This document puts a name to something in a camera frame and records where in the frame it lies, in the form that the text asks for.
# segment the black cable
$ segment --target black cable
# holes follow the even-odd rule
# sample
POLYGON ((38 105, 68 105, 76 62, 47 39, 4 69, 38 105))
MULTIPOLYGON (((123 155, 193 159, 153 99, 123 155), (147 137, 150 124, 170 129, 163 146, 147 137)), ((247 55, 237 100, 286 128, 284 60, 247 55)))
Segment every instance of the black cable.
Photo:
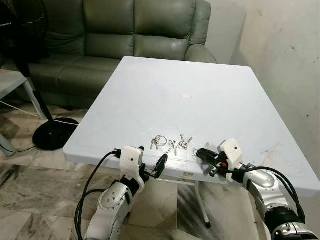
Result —
POLYGON ((7 152, 16 154, 16 153, 22 153, 22 152, 28 151, 28 150, 30 150, 30 149, 33 149, 33 148, 36 147, 36 145, 34 145, 34 146, 32 146, 32 147, 29 147, 29 148, 27 148, 27 149, 25 149, 25 150, 20 150, 20 151, 11 151, 11 150, 9 150, 9 149, 6 149, 6 148, 5 148, 4 146, 2 146, 1 144, 0 144, 0 147, 3 148, 4 150, 6 150, 7 152))
POLYGON ((267 166, 255 166, 255 167, 248 168, 246 170, 237 170, 237 171, 225 170, 223 168, 219 168, 219 170, 221 172, 224 172, 224 173, 227 173, 227 174, 248 173, 248 172, 252 172, 252 171, 256 171, 256 170, 267 170, 267 171, 270 171, 270 172, 273 172, 273 173, 277 174, 278 175, 278 179, 282 183, 284 183, 284 182, 287 183, 287 184, 284 184, 284 187, 285 187, 285 189, 287 191, 288 191, 288 189, 291 190, 291 191, 288 191, 288 193, 290 194, 290 196, 292 197, 293 201, 295 202, 295 205, 296 205, 296 208, 297 208, 297 212, 298 212, 298 217, 300 218, 300 220, 302 221, 303 224, 306 223, 305 212, 304 212, 302 206, 300 205, 299 198, 298 198, 298 195, 297 195, 297 192, 296 192, 294 186, 289 181, 289 179, 285 175, 283 175, 281 172, 279 172, 278 170, 275 170, 275 169, 273 169, 271 167, 267 167, 267 166))
MULTIPOLYGON (((97 166, 95 167, 95 169, 93 170, 93 172, 91 173, 88 181, 86 182, 85 186, 84 186, 84 189, 83 189, 83 193, 82 193, 82 198, 85 198, 86 196, 86 193, 87 193, 87 189, 88 189, 88 186, 92 180, 92 178, 94 177, 94 175, 96 174, 98 168, 101 166, 101 164, 104 162, 104 160, 109 157, 110 155, 112 154, 116 154, 117 151, 111 151, 109 153, 107 153, 101 160, 100 162, 97 164, 97 166)), ((81 218, 82 218, 82 209, 83 209, 83 203, 81 203, 81 199, 78 203, 78 206, 76 208, 76 212, 75 212, 75 215, 74 215, 74 226, 75 226, 75 231, 77 233, 77 236, 78 236, 78 240, 83 240, 82 236, 81 236, 81 218)))

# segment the white wall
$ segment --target white wall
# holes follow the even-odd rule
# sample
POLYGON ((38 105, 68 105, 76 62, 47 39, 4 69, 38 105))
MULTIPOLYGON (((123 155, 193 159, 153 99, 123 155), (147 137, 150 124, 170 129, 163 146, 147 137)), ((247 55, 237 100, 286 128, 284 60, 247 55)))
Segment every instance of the white wall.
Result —
MULTIPOLYGON (((245 9, 247 13, 231 63, 253 69, 319 178, 320 1, 224 0, 223 5, 245 9)), ((233 23, 234 18, 239 18, 227 11, 219 14, 229 16, 233 23)), ((228 43, 223 37, 216 40, 219 36, 209 34, 207 46, 228 43)), ((214 47, 210 50, 226 59, 221 51, 215 53, 214 47)), ((301 202, 308 225, 320 236, 320 194, 302 198, 301 202)))

